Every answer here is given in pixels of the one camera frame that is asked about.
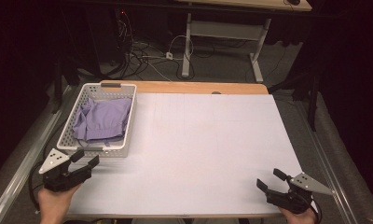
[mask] basket handle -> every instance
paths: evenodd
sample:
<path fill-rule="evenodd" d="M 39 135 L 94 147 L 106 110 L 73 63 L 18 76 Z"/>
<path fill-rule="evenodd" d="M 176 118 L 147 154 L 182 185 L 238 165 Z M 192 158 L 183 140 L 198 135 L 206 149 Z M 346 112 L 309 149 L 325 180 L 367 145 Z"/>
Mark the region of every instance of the basket handle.
<path fill-rule="evenodd" d="M 100 83 L 102 88 L 121 88 L 122 84 L 120 83 Z"/>

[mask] metal rail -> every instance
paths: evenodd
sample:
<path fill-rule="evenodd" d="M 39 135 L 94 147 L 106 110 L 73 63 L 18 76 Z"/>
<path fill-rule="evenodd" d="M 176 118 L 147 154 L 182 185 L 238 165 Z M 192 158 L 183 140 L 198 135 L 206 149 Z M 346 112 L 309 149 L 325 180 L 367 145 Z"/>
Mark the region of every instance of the metal rail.
<path fill-rule="evenodd" d="M 306 118 L 306 110 L 303 107 L 303 104 L 300 101 L 296 102 L 297 104 L 297 112 L 302 118 Z M 324 152 L 324 149 L 320 143 L 320 140 L 317 136 L 317 133 L 313 132 L 311 130 L 311 126 L 309 122 L 306 119 L 303 119 L 304 124 L 306 126 L 306 129 L 309 131 L 309 134 L 311 136 L 311 140 L 314 143 L 314 148 L 316 155 L 319 159 L 319 163 L 321 165 L 321 168 L 323 170 L 324 176 L 326 181 L 328 182 L 328 187 L 333 189 L 335 194 L 335 202 L 338 205 L 338 210 L 340 211 L 340 214 L 346 224 L 357 224 L 357 220 L 355 218 L 355 215 L 350 207 L 350 204 L 346 198 L 345 192 L 343 190 L 343 187 L 338 182 L 338 178 Z"/>

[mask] black cable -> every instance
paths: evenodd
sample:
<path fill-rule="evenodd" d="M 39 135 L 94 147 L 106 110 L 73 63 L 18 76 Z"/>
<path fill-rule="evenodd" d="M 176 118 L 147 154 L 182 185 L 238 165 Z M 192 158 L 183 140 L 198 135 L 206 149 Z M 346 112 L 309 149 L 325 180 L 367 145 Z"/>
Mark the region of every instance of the black cable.
<path fill-rule="evenodd" d="M 320 207 L 320 205 L 314 200 L 314 199 L 312 199 L 313 201 L 314 201 L 314 203 L 315 203 L 315 205 L 317 206 L 317 210 L 318 210 L 318 212 L 314 209 L 314 207 L 311 205 L 311 203 L 309 203 L 308 201 L 306 201 L 306 199 L 305 198 L 303 198 L 302 196 L 300 196 L 300 195 L 298 195 L 297 194 L 297 197 L 300 199 L 300 200 L 302 200 L 306 205 L 308 205 L 309 206 L 309 208 L 311 209 L 311 211 L 314 213 L 314 215 L 315 215 L 315 224 L 320 224 L 321 223 L 321 219 L 322 219 L 322 211 L 321 211 L 321 207 Z"/>
<path fill-rule="evenodd" d="M 227 45 L 227 44 L 224 44 L 222 42 L 236 42 L 235 44 L 233 45 Z M 223 48 L 221 49 L 239 49 L 241 48 L 242 46 L 244 46 L 247 42 L 250 42 L 251 40 L 232 40 L 232 39 L 216 39 L 214 40 L 213 42 L 216 44 L 216 45 L 219 45 Z"/>
<path fill-rule="evenodd" d="M 319 216 L 319 219 L 317 220 L 317 224 L 318 224 L 318 223 L 321 223 L 321 221 L 323 220 L 323 210 L 321 209 L 321 206 L 320 204 L 317 203 L 317 201 L 315 201 L 314 199 L 313 201 L 315 203 L 315 206 L 317 207 L 317 215 Z"/>
<path fill-rule="evenodd" d="M 286 6 L 290 6 L 291 9 L 292 9 L 292 12 L 295 12 L 294 11 L 294 8 L 292 7 L 292 4 L 291 3 L 286 3 L 285 0 L 283 0 L 283 3 L 286 5 Z"/>
<path fill-rule="evenodd" d="M 140 76 L 139 76 L 139 75 L 137 75 L 137 74 L 136 74 L 136 76 L 137 76 L 137 77 L 138 77 L 138 78 L 139 78 L 140 80 L 142 80 L 142 81 L 143 81 L 143 78 L 142 78 L 142 77 L 140 77 Z"/>
<path fill-rule="evenodd" d="M 43 163 L 44 163 L 43 161 L 39 161 L 38 163 L 36 163 L 35 166 L 30 170 L 29 177 L 28 177 L 29 196 L 30 196 L 30 200 L 32 201 L 33 205 L 35 206 L 35 211 L 36 212 L 39 212 L 40 208 L 39 208 L 38 201 L 35 199 L 35 189 L 33 189 L 33 175 L 35 173 L 35 170 L 39 166 L 41 166 Z"/>
<path fill-rule="evenodd" d="M 279 67 L 280 62 L 283 60 L 283 57 L 285 56 L 286 50 L 287 48 L 284 48 L 282 57 L 280 57 L 279 61 L 277 61 L 276 63 L 276 66 L 268 73 L 266 79 L 268 79 L 271 76 L 271 74 Z"/>
<path fill-rule="evenodd" d="M 138 57 L 137 54 L 135 54 L 134 52 L 132 52 L 131 54 L 133 54 L 134 58 L 136 58 L 139 61 L 139 65 L 138 65 L 138 67 L 137 67 L 137 69 L 135 71 L 133 71 L 131 74 L 126 75 L 125 77 L 137 76 L 138 74 L 144 72 L 146 70 L 146 68 L 148 67 L 148 64 L 145 62 L 145 60 L 143 59 L 143 57 L 141 57 L 141 58 Z M 145 67 L 141 71 L 139 71 L 139 69 L 143 66 L 143 64 L 145 64 Z"/>
<path fill-rule="evenodd" d="M 34 188 L 33 188 L 33 190 L 36 190 L 36 189 L 38 189 L 39 187 L 41 187 L 41 186 L 43 186 L 44 184 L 39 184 L 39 185 L 37 185 L 37 186 L 35 186 Z"/>
<path fill-rule="evenodd" d="M 140 50 L 148 49 L 149 47 L 151 47 L 151 45 L 149 44 L 149 42 L 147 40 L 145 40 L 145 41 L 146 41 L 146 43 L 143 40 L 139 40 L 138 42 L 135 41 L 135 42 L 137 42 L 135 44 L 137 44 L 137 45 L 145 45 L 145 47 L 140 48 Z"/>
<path fill-rule="evenodd" d="M 203 42 L 205 44 L 210 44 L 211 45 L 211 49 L 212 49 L 212 52 L 208 55 L 204 55 L 204 56 L 200 56 L 196 51 L 197 51 L 197 48 L 198 47 L 201 47 L 201 46 L 204 46 L 206 47 L 205 45 L 199 45 L 199 41 L 200 42 Z M 194 52 L 194 56 L 198 57 L 198 58 L 202 58 L 202 59 L 207 59 L 207 58 L 210 58 L 212 57 L 213 55 L 215 55 L 215 45 L 212 41 L 207 41 L 205 40 L 204 38 L 198 38 L 196 40 L 193 40 L 193 43 L 194 43 L 194 49 L 195 49 L 195 52 Z"/>
<path fill-rule="evenodd" d="M 180 69 L 180 64 L 177 61 L 174 61 L 174 60 L 165 60 L 165 61 L 156 62 L 156 63 L 152 63 L 152 64 L 158 64 L 158 63 L 175 63 L 175 64 L 177 64 L 177 69 L 175 71 L 175 76 L 177 77 L 178 71 Z"/>
<path fill-rule="evenodd" d="M 123 72 L 120 74 L 119 76 L 119 80 L 122 80 L 124 77 L 125 77 L 125 73 L 126 73 L 126 70 L 128 70 L 129 66 L 131 65 L 131 60 L 129 59 L 128 60 L 128 64 L 126 65 L 126 67 L 123 69 Z"/>

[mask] robotic arm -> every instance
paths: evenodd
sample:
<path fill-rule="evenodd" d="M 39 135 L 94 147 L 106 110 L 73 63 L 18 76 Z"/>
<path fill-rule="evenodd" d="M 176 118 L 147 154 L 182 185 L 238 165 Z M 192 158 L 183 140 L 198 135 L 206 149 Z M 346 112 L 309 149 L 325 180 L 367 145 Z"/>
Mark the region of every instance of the robotic arm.
<path fill-rule="evenodd" d="M 71 162 L 78 161 L 84 155 L 82 149 L 72 156 L 68 156 L 53 148 L 38 172 L 43 175 L 44 187 L 54 192 L 66 191 L 91 178 L 91 170 L 100 162 L 99 156 L 93 158 L 88 162 L 88 165 L 80 169 L 73 172 L 68 171 Z"/>
<path fill-rule="evenodd" d="M 295 177 L 286 175 L 279 169 L 274 169 L 273 174 L 282 181 L 286 181 L 289 190 L 281 193 L 268 188 L 260 179 L 257 179 L 256 186 L 261 189 L 267 198 L 268 203 L 284 208 L 294 214 L 301 214 L 311 207 L 313 192 L 332 195 L 334 191 L 302 173 Z"/>

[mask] person's hand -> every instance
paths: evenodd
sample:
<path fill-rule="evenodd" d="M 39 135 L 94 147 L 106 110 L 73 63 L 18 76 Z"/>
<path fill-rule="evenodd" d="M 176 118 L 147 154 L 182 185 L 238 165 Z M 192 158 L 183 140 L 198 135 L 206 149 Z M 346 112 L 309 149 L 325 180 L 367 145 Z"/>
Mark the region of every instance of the person's hand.
<path fill-rule="evenodd" d="M 293 214 L 292 212 L 279 207 L 280 212 L 283 213 L 287 219 L 288 224 L 314 224 L 316 216 L 314 212 L 309 208 L 306 212 L 301 214 Z"/>
<path fill-rule="evenodd" d="M 81 184 L 64 192 L 42 188 L 38 191 L 41 224 L 60 224 L 70 207 L 71 199 Z"/>

